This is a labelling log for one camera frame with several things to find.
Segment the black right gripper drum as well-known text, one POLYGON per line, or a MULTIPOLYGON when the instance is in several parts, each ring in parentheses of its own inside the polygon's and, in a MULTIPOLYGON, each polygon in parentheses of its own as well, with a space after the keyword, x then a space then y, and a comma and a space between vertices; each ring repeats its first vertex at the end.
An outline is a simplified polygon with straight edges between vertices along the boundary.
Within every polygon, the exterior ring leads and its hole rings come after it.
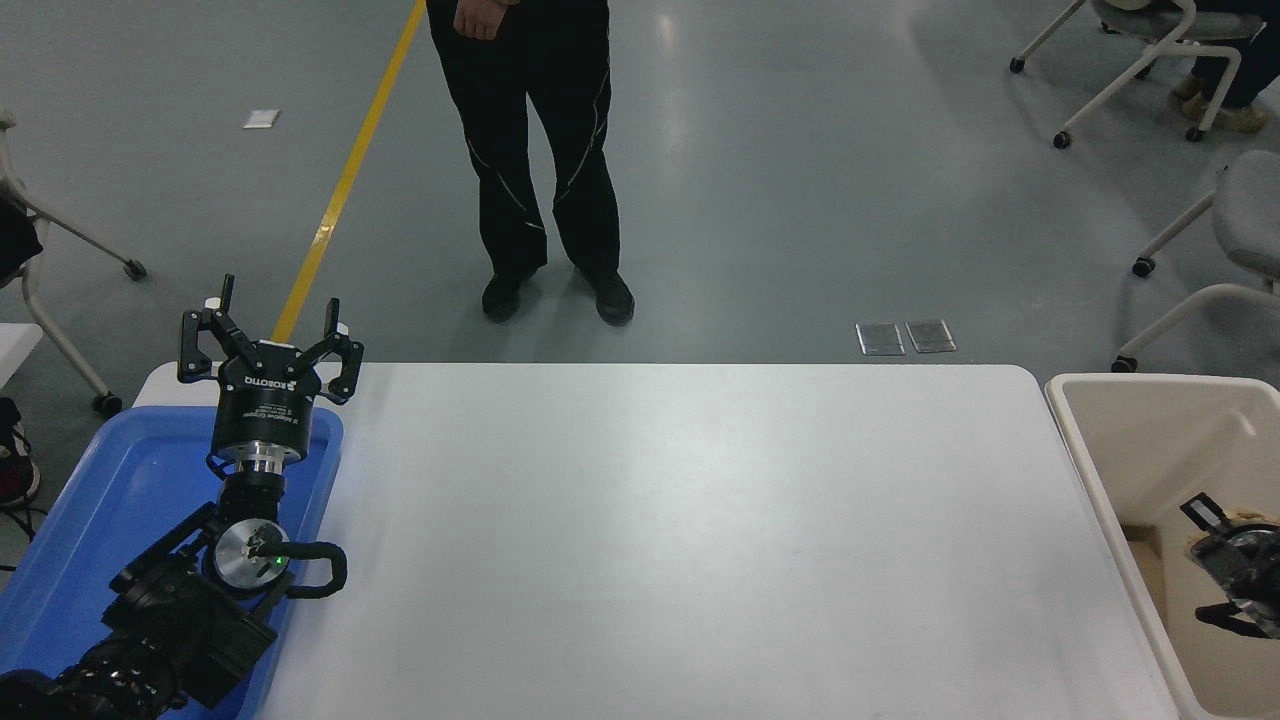
POLYGON ((1206 536, 1192 544, 1192 559, 1233 602, 1257 601, 1260 589, 1253 564, 1262 539, 1262 530, 1206 536))

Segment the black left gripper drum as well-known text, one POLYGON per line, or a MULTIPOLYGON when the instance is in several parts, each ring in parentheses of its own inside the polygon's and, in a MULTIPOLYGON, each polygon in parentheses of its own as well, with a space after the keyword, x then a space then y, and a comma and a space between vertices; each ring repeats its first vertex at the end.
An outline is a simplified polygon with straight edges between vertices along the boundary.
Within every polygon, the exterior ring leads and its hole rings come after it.
POLYGON ((259 341, 252 350, 253 360, 234 355, 218 369, 220 395, 211 452, 232 460, 257 442, 282 448, 287 460, 303 460, 319 392, 317 373, 307 366, 297 378, 285 375, 302 354, 293 346, 259 341))

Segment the person's hand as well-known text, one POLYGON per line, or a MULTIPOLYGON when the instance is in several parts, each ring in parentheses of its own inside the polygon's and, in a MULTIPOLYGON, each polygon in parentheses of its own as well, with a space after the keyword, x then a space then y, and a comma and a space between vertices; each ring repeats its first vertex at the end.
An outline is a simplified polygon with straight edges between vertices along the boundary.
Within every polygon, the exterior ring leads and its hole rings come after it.
POLYGON ((497 37, 508 4, 494 0, 461 0, 456 4, 453 28, 465 37, 492 41, 497 37))

